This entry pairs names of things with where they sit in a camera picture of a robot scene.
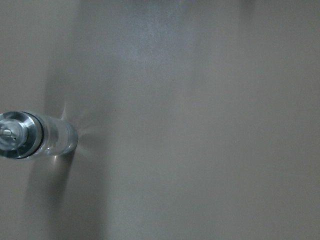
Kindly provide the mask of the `clear glass sauce bottle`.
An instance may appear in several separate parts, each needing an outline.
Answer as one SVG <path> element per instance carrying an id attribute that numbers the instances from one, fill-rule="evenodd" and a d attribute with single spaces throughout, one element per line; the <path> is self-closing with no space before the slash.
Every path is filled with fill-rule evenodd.
<path id="1" fill-rule="evenodd" d="M 78 133 L 67 121 L 28 111 L 0 114 L 0 156 L 31 160 L 74 151 Z"/>

